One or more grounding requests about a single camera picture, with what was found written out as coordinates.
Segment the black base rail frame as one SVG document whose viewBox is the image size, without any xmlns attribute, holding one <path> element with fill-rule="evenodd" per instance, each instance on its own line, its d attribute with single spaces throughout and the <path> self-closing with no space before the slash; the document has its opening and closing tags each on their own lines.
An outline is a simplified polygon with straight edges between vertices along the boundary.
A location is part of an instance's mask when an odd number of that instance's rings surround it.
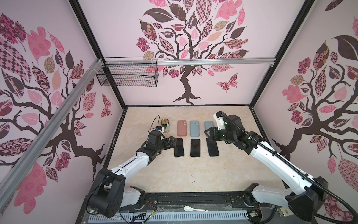
<svg viewBox="0 0 358 224">
<path fill-rule="evenodd" d="M 184 212 L 184 206 L 208 211 L 245 211 L 248 220 L 189 221 L 168 224 L 302 224 L 303 220 L 291 215 L 286 209 L 267 203 L 258 203 L 249 193 L 241 191 L 195 192 L 195 193 L 145 193 L 144 206 L 128 205 L 118 213 Z M 88 224 L 89 217 L 82 208 L 75 223 Z"/>
</svg>

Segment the pink phone case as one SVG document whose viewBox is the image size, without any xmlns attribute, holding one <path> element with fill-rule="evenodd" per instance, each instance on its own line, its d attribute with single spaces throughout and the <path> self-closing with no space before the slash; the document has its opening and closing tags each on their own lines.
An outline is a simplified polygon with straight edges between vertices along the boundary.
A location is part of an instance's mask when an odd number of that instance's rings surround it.
<svg viewBox="0 0 358 224">
<path fill-rule="evenodd" d="M 179 137 L 187 136 L 187 121 L 186 120 L 178 120 L 178 122 L 177 122 L 177 135 Z"/>
</svg>

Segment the aluminium rail left wall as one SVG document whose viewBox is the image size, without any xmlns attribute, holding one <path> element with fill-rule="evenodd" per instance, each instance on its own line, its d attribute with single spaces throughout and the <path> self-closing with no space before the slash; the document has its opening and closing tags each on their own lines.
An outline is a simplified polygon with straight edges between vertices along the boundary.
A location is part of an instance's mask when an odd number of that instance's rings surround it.
<svg viewBox="0 0 358 224">
<path fill-rule="evenodd" d="M 102 68 L 102 66 L 103 60 L 100 58 L 96 59 L 91 64 L 91 66 L 85 72 L 84 77 L 79 80 L 76 87 L 71 91 L 69 96 L 65 99 L 59 109 L 49 120 L 49 123 L 36 136 L 27 151 L 21 156 L 19 161 L 13 166 L 7 176 L 3 179 L 1 182 L 1 209 L 3 209 L 8 203 L 11 196 L 21 184 L 25 176 L 29 173 L 33 164 L 37 161 L 41 152 L 46 148 L 46 145 L 56 133 L 65 117 L 70 113 L 70 110 L 73 108 L 76 101 L 80 98 L 87 85 Z"/>
</svg>

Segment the aluminium rail back wall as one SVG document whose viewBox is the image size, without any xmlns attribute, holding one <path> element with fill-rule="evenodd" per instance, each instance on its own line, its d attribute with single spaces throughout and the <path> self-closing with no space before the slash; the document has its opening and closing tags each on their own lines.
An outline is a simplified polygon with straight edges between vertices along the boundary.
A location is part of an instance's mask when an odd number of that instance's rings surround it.
<svg viewBox="0 0 358 224">
<path fill-rule="evenodd" d="M 104 65 L 215 65 L 215 64 L 274 64 L 275 58 L 220 58 L 220 59 L 173 59 L 158 60 L 156 57 L 105 57 Z"/>
</svg>

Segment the light blue case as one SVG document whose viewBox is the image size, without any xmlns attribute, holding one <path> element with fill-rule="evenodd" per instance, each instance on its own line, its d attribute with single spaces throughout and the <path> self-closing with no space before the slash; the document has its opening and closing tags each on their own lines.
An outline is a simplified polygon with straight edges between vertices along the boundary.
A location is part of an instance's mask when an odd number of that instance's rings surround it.
<svg viewBox="0 0 358 224">
<path fill-rule="evenodd" d="M 190 121 L 190 136 L 191 137 L 200 136 L 200 124 L 197 120 Z"/>
<path fill-rule="evenodd" d="M 204 122 L 204 130 L 208 130 L 210 128 L 214 128 L 214 123 L 213 121 L 205 121 Z"/>
</svg>

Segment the white plastic spoon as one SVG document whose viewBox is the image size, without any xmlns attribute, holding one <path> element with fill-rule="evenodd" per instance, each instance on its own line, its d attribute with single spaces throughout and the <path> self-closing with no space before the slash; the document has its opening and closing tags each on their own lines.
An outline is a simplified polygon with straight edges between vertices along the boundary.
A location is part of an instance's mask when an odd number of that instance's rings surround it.
<svg viewBox="0 0 358 224">
<path fill-rule="evenodd" d="M 208 210 L 206 210 L 206 209 L 197 209 L 197 208 L 193 208 L 188 205 L 184 206 L 184 211 L 186 211 L 186 212 L 191 212 L 191 211 L 208 212 Z"/>
</svg>

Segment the aluminium rail wall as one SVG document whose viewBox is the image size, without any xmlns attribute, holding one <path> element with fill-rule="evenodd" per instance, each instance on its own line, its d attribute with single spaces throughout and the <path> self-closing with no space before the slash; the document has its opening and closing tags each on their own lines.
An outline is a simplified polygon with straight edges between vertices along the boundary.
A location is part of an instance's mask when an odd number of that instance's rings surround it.
<svg viewBox="0 0 358 224">
<path fill-rule="evenodd" d="M 76 101 L 80 98 L 87 85 L 102 68 L 102 66 L 103 60 L 100 58 L 96 59 L 91 64 L 91 66 L 85 72 L 84 77 L 79 80 L 76 87 L 71 91 L 69 96 L 65 99 L 59 109 L 49 120 L 49 123 L 36 136 L 27 151 L 21 156 L 19 161 L 13 166 L 7 176 L 3 179 L 1 182 L 1 209 L 3 209 L 8 203 L 11 196 L 21 184 L 25 176 L 29 173 L 33 164 L 37 161 L 41 152 L 46 148 L 46 145 L 56 133 L 65 117 L 70 113 L 70 110 L 73 108 Z"/>
<path fill-rule="evenodd" d="M 105 57 L 104 65 L 215 65 L 215 64 L 274 64 L 275 58 L 220 58 L 220 59 L 173 59 L 158 60 L 156 57 Z"/>
</svg>

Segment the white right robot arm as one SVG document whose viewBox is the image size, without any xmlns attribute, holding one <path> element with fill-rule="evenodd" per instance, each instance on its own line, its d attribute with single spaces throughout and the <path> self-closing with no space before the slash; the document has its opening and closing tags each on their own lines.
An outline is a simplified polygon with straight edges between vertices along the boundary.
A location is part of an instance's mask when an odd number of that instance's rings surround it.
<svg viewBox="0 0 358 224">
<path fill-rule="evenodd" d="M 205 130 L 210 140 L 232 143 L 266 165 L 288 186 L 287 189 L 276 189 L 253 184 L 249 188 L 251 197 L 258 203 L 288 208 L 300 219 L 312 221 L 325 201 L 326 193 L 321 187 L 326 187 L 328 183 L 319 178 L 318 186 L 314 186 L 312 175 L 281 156 L 262 136 L 245 131 L 238 116 L 217 112 L 213 118 L 217 126 Z"/>
</svg>

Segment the black phone without case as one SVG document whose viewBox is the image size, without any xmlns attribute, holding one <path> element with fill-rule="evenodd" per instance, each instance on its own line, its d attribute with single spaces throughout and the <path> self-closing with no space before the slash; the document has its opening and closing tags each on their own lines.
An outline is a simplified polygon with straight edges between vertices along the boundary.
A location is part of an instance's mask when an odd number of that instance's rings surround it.
<svg viewBox="0 0 358 224">
<path fill-rule="evenodd" d="M 174 147 L 174 157 L 183 157 L 185 155 L 183 139 L 177 138 L 176 145 Z"/>
</svg>

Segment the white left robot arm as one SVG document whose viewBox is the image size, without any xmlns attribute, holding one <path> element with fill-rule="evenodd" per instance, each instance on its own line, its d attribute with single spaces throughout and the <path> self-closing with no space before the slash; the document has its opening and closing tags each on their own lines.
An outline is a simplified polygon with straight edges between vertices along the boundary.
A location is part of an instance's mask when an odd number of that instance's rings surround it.
<svg viewBox="0 0 358 224">
<path fill-rule="evenodd" d="M 133 186 L 127 187 L 126 182 L 148 166 L 163 150 L 175 148 L 177 141 L 177 138 L 166 138 L 161 131 L 153 130 L 132 158 L 112 169 L 101 169 L 87 195 L 86 212 L 111 218 L 128 205 L 139 204 L 142 208 L 145 191 Z"/>
</svg>

